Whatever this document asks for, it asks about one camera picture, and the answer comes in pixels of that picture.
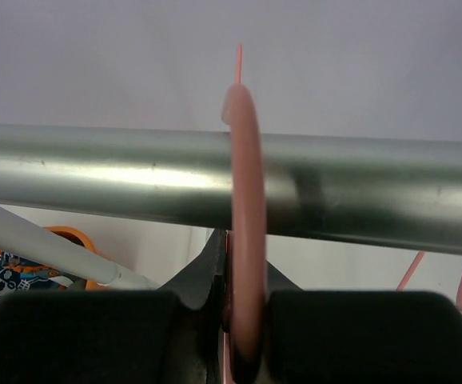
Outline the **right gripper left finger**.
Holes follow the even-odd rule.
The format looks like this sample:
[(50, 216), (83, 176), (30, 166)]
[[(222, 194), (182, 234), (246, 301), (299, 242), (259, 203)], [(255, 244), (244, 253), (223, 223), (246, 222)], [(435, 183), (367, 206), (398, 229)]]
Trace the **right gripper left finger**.
[(0, 383), (219, 383), (226, 234), (157, 290), (0, 300)]

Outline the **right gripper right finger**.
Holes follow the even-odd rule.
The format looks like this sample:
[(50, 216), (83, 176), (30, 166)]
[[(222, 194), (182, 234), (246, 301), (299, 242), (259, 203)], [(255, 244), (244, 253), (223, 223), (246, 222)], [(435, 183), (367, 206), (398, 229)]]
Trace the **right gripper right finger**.
[(445, 296), (302, 290), (268, 272), (261, 383), (462, 383), (462, 315)]

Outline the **colourful patterned shorts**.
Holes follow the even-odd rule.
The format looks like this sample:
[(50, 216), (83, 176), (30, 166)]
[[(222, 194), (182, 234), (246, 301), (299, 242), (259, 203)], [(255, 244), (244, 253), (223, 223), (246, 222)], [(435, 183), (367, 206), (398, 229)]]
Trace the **colourful patterned shorts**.
[(18, 291), (64, 290), (80, 281), (72, 274), (0, 251), (0, 298)]

